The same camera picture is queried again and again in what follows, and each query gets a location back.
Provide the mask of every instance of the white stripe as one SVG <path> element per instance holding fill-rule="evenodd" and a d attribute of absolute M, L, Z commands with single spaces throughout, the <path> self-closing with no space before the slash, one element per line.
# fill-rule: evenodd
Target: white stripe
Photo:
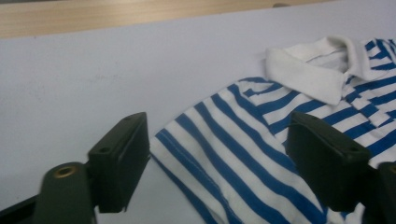
<path fill-rule="evenodd" d="M 383 64 L 387 63 L 392 63 L 392 61 L 389 58 L 383 58 L 383 59 L 372 59 L 370 60 L 370 65 L 371 67 L 377 67 Z"/>
<path fill-rule="evenodd" d="M 168 149 L 157 139 L 150 140 L 150 151 L 161 163 L 177 178 L 200 198 L 224 223 L 229 223 L 222 205 L 208 192 L 199 181 L 168 151 Z"/>
<path fill-rule="evenodd" d="M 396 109 L 396 99 L 388 102 L 387 104 L 378 105 L 377 108 L 381 111 L 391 112 Z"/>
<path fill-rule="evenodd" d="M 327 222 L 329 224 L 335 223 L 344 223 L 344 218 L 341 216 L 339 212 L 334 212 L 332 209 L 329 208 L 327 212 Z"/>
<path fill-rule="evenodd" d="M 273 207 L 279 213 L 283 215 L 289 222 L 292 222 L 296 217 L 301 217 L 303 219 L 303 215 L 294 207 L 292 203 L 288 199 L 283 196 L 279 196 L 274 194 L 273 191 L 268 189 L 260 179 L 255 176 L 244 163 L 242 163 L 230 150 L 226 149 L 227 147 L 223 145 L 223 143 L 210 131 L 210 128 L 206 125 L 206 123 L 202 120 L 198 112 L 196 111 L 189 111 L 190 113 L 188 116 L 193 120 L 194 124 L 200 130 L 200 132 L 205 136 L 205 139 L 209 140 L 209 144 L 217 150 L 217 154 L 228 164 L 228 166 L 246 183 L 252 192 L 264 203 L 268 204 L 269 206 Z M 217 118 L 220 116 L 220 111 L 213 111 L 212 114 L 214 119 L 219 119 L 222 125 L 226 125 L 223 127 L 224 130 L 227 131 L 234 131 L 239 129 L 231 120 L 227 120 L 225 117 Z M 243 137 L 238 137 L 237 141 L 244 142 L 244 140 L 250 140 L 247 135 L 244 134 Z M 254 143 L 250 141 L 248 143 L 249 147 L 254 148 Z"/>
<path fill-rule="evenodd" d="M 387 49 L 387 52 L 389 53 L 390 58 L 391 58 L 394 62 L 396 62 L 396 54 L 394 54 L 393 51 L 392 51 L 392 49 L 390 48 L 390 45 L 391 45 L 390 42 L 389 42 L 388 40 L 385 40 L 384 42 L 385 42 L 384 46 L 385 46 L 385 48 Z"/>
<path fill-rule="evenodd" d="M 284 143 L 284 142 L 288 139 L 288 131 L 289 131 L 289 128 L 286 128 L 286 129 L 283 130 L 282 132 L 277 133 L 277 134 L 275 135 L 275 138 L 276 138 L 279 142 Z"/>
<path fill-rule="evenodd" d="M 377 80 L 382 80 L 394 76 L 396 76 L 396 69 L 384 71 L 384 75 L 382 77 L 379 77 Z"/>
<path fill-rule="evenodd" d="M 344 133 L 351 128 L 363 124 L 367 120 L 368 119 L 364 117 L 362 114 L 356 114 L 354 116 L 342 120 L 341 122 L 336 123 L 335 125 L 333 125 L 333 127 L 336 130 L 340 131 L 341 133 Z"/>
<path fill-rule="evenodd" d="M 384 161 L 396 161 L 396 146 L 390 147 L 382 153 L 370 159 L 370 165 L 377 168 L 379 163 Z"/>
<path fill-rule="evenodd" d="M 272 111 L 270 113 L 264 114 L 263 116 L 265 117 L 265 120 L 268 122 L 268 124 L 271 125 L 287 117 L 291 113 L 291 111 L 293 111 L 297 106 L 309 101 L 312 101 L 312 98 L 304 94 L 298 94 L 286 106 L 283 106 L 282 108 L 276 111 Z"/>
<path fill-rule="evenodd" d="M 260 83 L 260 82 L 248 82 L 248 81 L 241 81 L 239 82 L 240 84 L 238 84 L 240 86 L 240 91 L 241 92 L 245 92 L 248 90 L 252 90 L 255 92 L 261 92 L 261 91 L 265 91 L 268 88 L 272 87 L 274 85 L 274 83 Z"/>
<path fill-rule="evenodd" d="M 357 108 L 358 110 L 363 109 L 365 106 L 369 105 L 370 102 L 365 100 L 365 99 L 361 99 L 361 98 L 357 98 L 352 102 L 352 105 Z"/>
<path fill-rule="evenodd" d="M 373 94 L 372 91 L 363 91 L 363 92 L 359 93 L 359 96 L 366 100 L 371 100 L 376 97 L 376 95 Z"/>
<path fill-rule="evenodd" d="M 190 113 L 195 114 L 194 109 L 189 109 L 185 114 Z M 265 222 L 261 217 L 255 214 L 244 200 L 238 195 L 238 193 L 230 186 L 230 184 L 225 180 L 218 170 L 213 166 L 210 159 L 206 156 L 204 150 L 201 148 L 199 143 L 182 127 L 180 127 L 176 122 L 174 125 L 167 127 L 167 131 L 172 134 L 176 140 L 187 150 L 189 153 L 197 160 L 197 162 L 204 168 L 203 172 L 210 176 L 215 184 L 219 186 L 219 191 L 222 196 L 227 200 L 230 209 L 244 222 L 254 221 L 254 222 Z"/>
<path fill-rule="evenodd" d="M 361 203 L 355 207 L 355 211 L 353 213 L 349 213 L 346 216 L 347 224 L 361 224 L 361 218 L 363 216 L 364 206 Z"/>
<path fill-rule="evenodd" d="M 381 52 L 381 50 L 379 50 L 379 48 L 377 46 L 373 47 L 372 49 L 367 51 L 367 55 L 369 57 L 374 57 L 375 55 L 377 55 L 379 52 Z"/>
<path fill-rule="evenodd" d="M 338 105 L 324 105 L 321 106 L 315 110 L 312 110 L 311 112 L 309 112 L 309 115 L 315 116 L 319 119 L 324 119 L 328 116 L 330 116 L 331 114 L 334 114 L 340 110 L 343 110 L 345 108 L 350 107 L 350 105 L 345 102 L 345 101 L 341 101 Z"/>
<path fill-rule="evenodd" d="M 262 105 L 262 104 L 269 103 L 269 102 L 275 102 L 275 101 L 281 99 L 282 97 L 286 96 L 289 93 L 290 93 L 289 89 L 280 88 L 276 91 L 270 91 L 270 92 L 260 94 L 260 95 L 253 95 L 253 96 L 249 97 L 249 99 L 252 102 L 254 102 L 255 105 Z"/>
<path fill-rule="evenodd" d="M 371 130 L 370 132 L 361 135 L 356 138 L 355 141 L 361 144 L 364 147 L 368 147 L 371 144 L 380 141 L 383 137 L 385 137 L 388 133 L 392 132 L 396 129 L 396 122 L 393 121 L 387 125 L 384 125 L 380 128 Z"/>
<path fill-rule="evenodd" d="M 354 79 L 352 79 L 351 82 L 353 82 L 355 84 L 356 80 L 362 80 L 362 79 L 354 78 Z M 352 93 L 354 91 L 355 91 L 355 89 L 351 85 L 345 85 L 345 87 L 343 88 L 343 94 L 342 95 L 343 95 L 343 97 L 346 97 L 346 96 L 348 96 L 350 93 Z"/>
<path fill-rule="evenodd" d="M 210 131 L 209 127 L 206 125 L 202 117 L 192 109 L 189 109 L 186 112 L 186 115 L 192 120 L 192 122 L 196 125 L 201 134 L 205 137 L 205 139 L 209 142 L 210 146 L 212 146 L 216 153 L 223 158 L 223 160 L 239 175 L 243 175 L 245 177 L 244 182 L 248 183 L 249 175 L 244 173 L 247 171 L 247 168 L 243 166 L 237 166 L 235 170 L 235 165 L 240 163 L 240 161 L 235 157 L 233 153 L 231 153 L 227 147 L 224 146 L 220 140 Z M 196 143 L 194 139 L 183 139 L 180 141 L 185 141 L 185 144 L 189 144 L 191 141 Z M 189 152 L 194 150 L 204 151 L 201 147 L 186 147 Z M 198 161 L 205 167 L 206 172 L 212 177 L 212 179 L 216 180 L 218 183 L 221 192 L 224 197 L 230 203 L 231 208 L 235 211 L 235 213 L 246 223 L 263 223 L 264 219 L 262 219 L 259 215 L 254 213 L 254 211 L 246 204 L 246 202 L 240 197 L 238 192 L 236 192 L 233 187 L 225 180 L 222 175 L 217 171 L 217 169 L 213 166 L 211 161 L 206 155 L 203 155 Z"/>
<path fill-rule="evenodd" d="M 395 90 L 396 90 L 396 83 L 392 83 L 392 84 L 383 86 L 381 88 L 374 89 L 373 93 L 374 93 L 374 95 L 382 96 L 382 95 L 386 95 L 391 92 L 395 92 Z"/>
<path fill-rule="evenodd" d="M 372 124 L 377 128 L 381 124 L 383 124 L 385 121 L 390 119 L 390 116 L 387 114 L 384 114 L 381 111 L 375 112 L 372 116 L 370 116 L 369 120 L 372 122 Z"/>
<path fill-rule="evenodd" d="M 231 109 L 233 110 L 233 112 L 235 113 L 235 115 L 238 118 L 242 119 L 250 128 L 254 129 L 256 132 L 261 134 L 261 138 L 266 144 L 268 144 L 273 149 L 285 154 L 285 148 L 283 147 L 282 142 L 279 142 L 277 139 L 275 139 L 274 136 L 269 132 L 267 127 L 265 125 L 263 125 L 262 123 L 260 123 L 255 118 L 251 117 L 245 109 L 238 107 L 237 102 L 233 98 L 233 94 L 231 92 L 222 91 L 219 93 L 219 95 L 223 100 L 227 101 L 227 104 L 231 107 Z M 270 163 L 269 161 L 267 161 L 261 152 L 257 155 L 255 154 L 252 156 L 254 158 L 256 158 L 256 160 L 258 160 L 263 167 L 269 166 L 269 167 L 273 168 L 273 165 L 278 165 L 277 163 L 273 162 L 270 158 L 268 158 L 268 159 L 270 159 L 272 162 Z M 288 170 L 284 169 L 282 166 L 278 166 L 277 168 L 274 167 L 274 169 L 275 169 L 274 171 L 270 172 L 271 174 L 272 174 L 272 172 L 277 172 L 277 169 L 281 169 L 285 172 L 288 172 Z M 287 185 L 291 186 L 291 183 L 288 182 L 289 179 L 290 179 L 290 177 L 287 177 L 286 179 L 281 179 L 281 181 L 286 183 Z M 305 197 L 309 201 L 311 201 L 321 211 L 321 206 L 318 203 L 316 196 L 313 194 L 312 190 L 306 185 L 306 183 L 304 181 L 303 181 L 303 184 L 301 185 L 301 187 L 296 188 L 296 189 L 302 195 L 305 195 Z"/>

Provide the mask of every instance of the wooden edge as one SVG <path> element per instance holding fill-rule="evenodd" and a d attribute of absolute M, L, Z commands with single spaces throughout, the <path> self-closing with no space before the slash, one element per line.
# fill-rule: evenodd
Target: wooden edge
<path fill-rule="evenodd" d="M 290 6 L 329 0 L 283 0 Z M 0 5 L 0 38 L 50 35 L 273 7 L 277 0 L 64 0 Z"/>

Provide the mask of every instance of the screw hole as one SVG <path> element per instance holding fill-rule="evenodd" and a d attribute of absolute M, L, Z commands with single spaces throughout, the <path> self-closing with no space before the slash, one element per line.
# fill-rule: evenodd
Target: screw hole
<path fill-rule="evenodd" d="M 76 166 L 65 166 L 62 168 L 59 168 L 57 171 L 55 171 L 55 178 L 64 178 L 67 176 L 72 175 L 77 171 Z"/>

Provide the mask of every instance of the polo shirt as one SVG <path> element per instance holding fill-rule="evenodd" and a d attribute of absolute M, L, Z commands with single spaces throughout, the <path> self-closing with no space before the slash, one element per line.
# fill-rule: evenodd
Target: polo shirt
<path fill-rule="evenodd" d="M 265 77 L 204 99 L 150 139 L 153 159 L 206 223 L 360 223 L 323 206 L 286 155 L 292 111 L 396 161 L 396 44 L 328 36 L 266 51 Z"/>

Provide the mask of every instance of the shirt collar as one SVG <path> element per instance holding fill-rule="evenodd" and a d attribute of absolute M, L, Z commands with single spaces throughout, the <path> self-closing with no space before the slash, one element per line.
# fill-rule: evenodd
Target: shirt collar
<path fill-rule="evenodd" d="M 345 73 L 307 63 L 341 48 L 346 49 L 347 55 Z M 288 49 L 268 49 L 265 63 L 265 72 L 270 80 L 329 105 L 337 105 L 340 102 L 343 87 L 350 75 L 364 80 L 378 77 L 370 73 L 364 45 L 344 36 L 328 36 L 315 43 Z"/>

